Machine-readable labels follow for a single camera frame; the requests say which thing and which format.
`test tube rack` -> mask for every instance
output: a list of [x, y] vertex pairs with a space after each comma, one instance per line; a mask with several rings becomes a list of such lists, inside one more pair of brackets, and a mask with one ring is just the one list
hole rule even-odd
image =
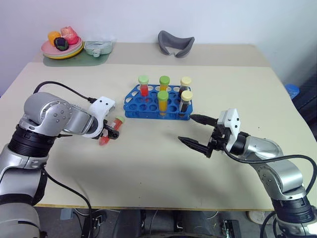
[[124, 99], [123, 109], [127, 118], [165, 119], [165, 120], [189, 120], [193, 112], [193, 102], [190, 101], [187, 111], [179, 112], [180, 97], [179, 86], [169, 85], [167, 88], [168, 100], [166, 115], [159, 113], [158, 92], [159, 85], [149, 84], [149, 94], [141, 96], [140, 85], [136, 85]]

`red liquid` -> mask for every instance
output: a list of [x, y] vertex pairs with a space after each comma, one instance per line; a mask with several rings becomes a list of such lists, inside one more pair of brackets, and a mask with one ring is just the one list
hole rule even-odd
[[[115, 130], [118, 130], [119, 127], [122, 125], [122, 121], [120, 121], [117, 118], [114, 120], [114, 123], [115, 123], [115, 125], [114, 125]], [[99, 145], [106, 145], [109, 141], [110, 141], [110, 139], [108, 136], [103, 136], [99, 139]]]
[[149, 88], [147, 84], [140, 85], [141, 96], [147, 96], [149, 94]]

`pink plate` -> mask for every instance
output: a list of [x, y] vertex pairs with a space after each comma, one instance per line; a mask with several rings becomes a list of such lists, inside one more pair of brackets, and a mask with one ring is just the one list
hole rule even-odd
[[49, 56], [61, 56], [76, 51], [82, 46], [81, 44], [82, 40], [80, 37], [78, 37], [78, 42], [75, 45], [70, 45], [66, 51], [60, 51], [55, 46], [52, 46], [49, 41], [46, 41], [44, 44], [42, 44], [41, 51]]

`yellow liquid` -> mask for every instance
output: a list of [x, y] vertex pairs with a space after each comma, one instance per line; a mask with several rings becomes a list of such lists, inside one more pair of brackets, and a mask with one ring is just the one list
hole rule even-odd
[[160, 85], [159, 86], [159, 90], [160, 91], [166, 91], [167, 90], [168, 85]]
[[161, 116], [166, 115], [166, 110], [167, 110], [167, 100], [166, 101], [158, 101], [158, 109], [159, 109], [159, 114]]

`test tube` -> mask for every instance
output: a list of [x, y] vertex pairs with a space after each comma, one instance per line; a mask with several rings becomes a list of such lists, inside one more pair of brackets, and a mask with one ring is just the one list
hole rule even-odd
[[180, 80], [180, 88], [178, 96], [181, 97], [182, 92], [189, 89], [189, 85], [192, 83], [192, 79], [190, 77], [182, 77]]
[[166, 91], [169, 85], [169, 77], [168, 76], [161, 76], [159, 78], [159, 90]]
[[[124, 117], [121, 116], [116, 116], [114, 119], [114, 122], [110, 125], [111, 127], [113, 127], [115, 130], [118, 130], [120, 128], [120, 126], [124, 123], [125, 119]], [[100, 145], [105, 145], [110, 141], [108, 135], [107, 136], [102, 136], [99, 139], [99, 144]]]
[[193, 93], [191, 91], [185, 90], [182, 92], [181, 101], [179, 104], [179, 112], [185, 113], [187, 111], [190, 100], [193, 98]]
[[147, 96], [149, 93], [148, 83], [149, 83], [149, 77], [146, 75], [141, 75], [138, 78], [139, 84], [140, 84], [140, 91], [141, 96]]
[[158, 92], [158, 109], [159, 114], [161, 116], [166, 115], [167, 110], [167, 100], [168, 100], [168, 92], [166, 91], [159, 91]]

